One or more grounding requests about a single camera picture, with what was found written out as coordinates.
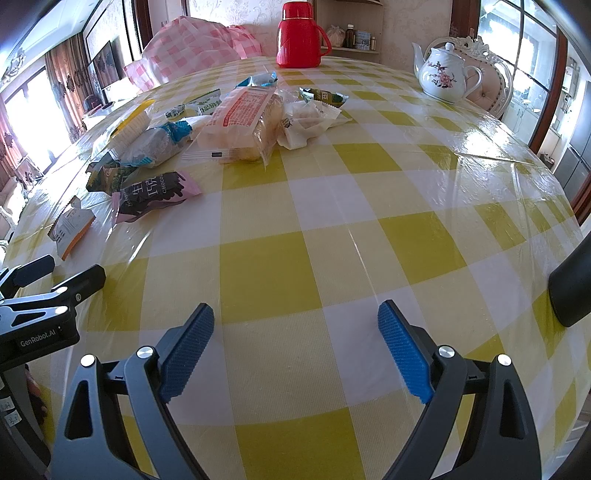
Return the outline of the pink black chocolate pack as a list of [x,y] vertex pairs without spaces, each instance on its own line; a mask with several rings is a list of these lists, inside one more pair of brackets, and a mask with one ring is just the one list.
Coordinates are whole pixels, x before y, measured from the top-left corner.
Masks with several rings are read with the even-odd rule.
[[201,190],[185,172],[166,172],[112,194],[115,224],[132,223],[147,213],[197,197]]

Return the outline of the blue white snack pack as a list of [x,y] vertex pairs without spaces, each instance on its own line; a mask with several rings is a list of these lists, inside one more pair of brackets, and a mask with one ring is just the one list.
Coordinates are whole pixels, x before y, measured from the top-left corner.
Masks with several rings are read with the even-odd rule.
[[180,153],[190,143],[192,131],[185,120],[149,128],[131,143],[118,163],[126,167],[155,168]]

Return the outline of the small blue white candy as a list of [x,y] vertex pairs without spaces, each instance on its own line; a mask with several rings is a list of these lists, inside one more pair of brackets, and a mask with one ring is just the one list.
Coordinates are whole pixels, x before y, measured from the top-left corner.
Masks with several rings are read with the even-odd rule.
[[165,116],[169,119],[181,118],[185,112],[185,105],[179,104],[165,112]]

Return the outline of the large bread bag red label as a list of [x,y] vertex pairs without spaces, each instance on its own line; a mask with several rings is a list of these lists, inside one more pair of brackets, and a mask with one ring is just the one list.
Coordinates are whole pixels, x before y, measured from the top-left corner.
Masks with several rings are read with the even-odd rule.
[[239,87],[199,130],[197,145],[221,162],[269,164],[283,121],[283,99],[270,87]]

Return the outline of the clear bag white pastry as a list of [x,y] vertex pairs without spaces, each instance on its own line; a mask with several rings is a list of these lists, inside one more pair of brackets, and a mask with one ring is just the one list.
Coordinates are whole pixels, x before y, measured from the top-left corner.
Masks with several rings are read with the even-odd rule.
[[308,141],[325,134],[332,127],[344,125],[349,118],[342,110],[318,100],[297,100],[284,106],[277,143],[287,150],[308,145]]

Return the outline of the green white milk packet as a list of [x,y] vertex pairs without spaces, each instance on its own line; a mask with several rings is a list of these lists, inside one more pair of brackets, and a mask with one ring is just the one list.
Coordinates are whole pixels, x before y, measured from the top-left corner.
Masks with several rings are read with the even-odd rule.
[[214,89],[188,101],[185,109],[190,116],[210,115],[219,104],[221,104],[221,91]]

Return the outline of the blue silver small packet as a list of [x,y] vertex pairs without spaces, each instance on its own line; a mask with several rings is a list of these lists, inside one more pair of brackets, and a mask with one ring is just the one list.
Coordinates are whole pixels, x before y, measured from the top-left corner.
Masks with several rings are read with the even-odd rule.
[[236,88],[242,87],[273,87],[276,85],[277,75],[276,72],[263,72],[256,75],[250,75],[242,82],[236,85]]

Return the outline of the dark green snack packet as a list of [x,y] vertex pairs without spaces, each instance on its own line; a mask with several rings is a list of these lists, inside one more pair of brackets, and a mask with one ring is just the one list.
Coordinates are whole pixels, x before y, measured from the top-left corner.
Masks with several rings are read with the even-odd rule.
[[90,174],[86,190],[103,192],[112,195],[119,192],[125,180],[136,170],[136,167],[120,165],[109,153],[105,153],[98,161],[90,162],[86,172]]

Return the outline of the yellow edged clear bag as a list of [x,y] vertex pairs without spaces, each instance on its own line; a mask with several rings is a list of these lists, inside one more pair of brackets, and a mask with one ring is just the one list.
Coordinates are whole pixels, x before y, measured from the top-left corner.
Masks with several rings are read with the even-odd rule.
[[116,125],[111,125],[93,143],[91,157],[106,151],[115,160],[121,159],[128,147],[148,128],[153,103],[153,100],[143,101]]

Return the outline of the yellow checkered tablecloth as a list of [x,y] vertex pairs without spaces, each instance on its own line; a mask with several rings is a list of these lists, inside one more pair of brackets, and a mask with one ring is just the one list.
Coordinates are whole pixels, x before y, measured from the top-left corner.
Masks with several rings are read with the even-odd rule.
[[267,163],[176,156],[201,193],[115,224],[86,190],[113,112],[60,157],[20,218],[5,261],[55,246],[55,217],[78,197],[90,230],[44,292],[99,264],[104,288],[78,310],[80,341],[34,361],[47,441],[80,358],[117,360],[155,343],[205,302],[215,328],[170,403],[213,479],[380,479],[422,405],[379,332],[387,299],[437,343],[515,362],[551,470],[590,388],[590,324],[560,325],[551,271],[582,232],[556,178],[495,118],[423,94],[415,77],[325,58],[280,70],[280,88],[346,95],[346,123]]

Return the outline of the pink checkered food cover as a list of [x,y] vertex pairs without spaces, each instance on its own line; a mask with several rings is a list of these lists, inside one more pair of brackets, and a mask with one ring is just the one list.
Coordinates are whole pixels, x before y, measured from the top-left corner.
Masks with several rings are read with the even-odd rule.
[[185,75],[262,54],[259,41],[243,26],[179,16],[152,37],[141,57],[126,65],[124,72],[135,87],[148,91]]

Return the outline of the red thermos jug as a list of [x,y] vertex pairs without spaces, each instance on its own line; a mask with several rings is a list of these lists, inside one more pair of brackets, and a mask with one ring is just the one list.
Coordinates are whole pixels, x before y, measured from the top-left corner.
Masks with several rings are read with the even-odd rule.
[[277,31],[276,64],[281,68],[317,68],[322,56],[331,53],[332,43],[325,30],[315,22],[311,3],[284,3]]

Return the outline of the ornate white chair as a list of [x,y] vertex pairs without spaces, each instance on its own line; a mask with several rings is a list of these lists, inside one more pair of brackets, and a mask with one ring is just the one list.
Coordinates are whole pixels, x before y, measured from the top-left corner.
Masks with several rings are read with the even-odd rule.
[[513,95],[513,77],[509,64],[496,55],[480,35],[476,38],[436,38],[429,44],[424,57],[427,57],[433,48],[444,47],[448,42],[454,45],[467,66],[475,66],[481,70],[482,82],[467,99],[497,119],[501,119]]

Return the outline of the wooden corner shelf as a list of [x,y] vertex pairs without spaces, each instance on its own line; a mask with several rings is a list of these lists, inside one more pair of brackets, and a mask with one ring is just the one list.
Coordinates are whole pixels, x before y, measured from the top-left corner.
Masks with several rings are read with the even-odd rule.
[[385,2],[384,1],[335,1],[314,0],[315,22],[329,33],[332,26],[346,31],[353,25],[356,33],[366,32],[370,37],[368,49],[348,48],[345,43],[332,45],[332,56],[365,60],[373,63],[382,62]]

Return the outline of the wall television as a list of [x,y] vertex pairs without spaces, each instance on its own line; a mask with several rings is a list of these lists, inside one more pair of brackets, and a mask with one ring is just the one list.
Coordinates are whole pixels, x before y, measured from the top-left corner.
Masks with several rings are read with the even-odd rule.
[[101,94],[103,103],[111,103],[108,97],[109,89],[123,76],[117,44],[112,40],[107,41],[92,58],[88,67],[89,72],[93,74],[95,90]]

